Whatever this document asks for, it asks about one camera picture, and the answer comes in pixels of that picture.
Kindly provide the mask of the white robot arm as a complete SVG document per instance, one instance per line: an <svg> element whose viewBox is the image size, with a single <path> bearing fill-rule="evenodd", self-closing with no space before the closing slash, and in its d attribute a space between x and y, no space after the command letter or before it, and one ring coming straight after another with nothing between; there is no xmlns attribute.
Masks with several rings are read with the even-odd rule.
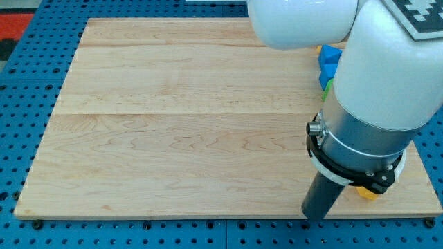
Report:
<svg viewBox="0 0 443 249"><path fill-rule="evenodd" d="M442 39L411 35L393 1L248 1L255 34L288 50L346 41L325 102L307 124L310 192L384 193L417 132L442 106Z"/></svg>

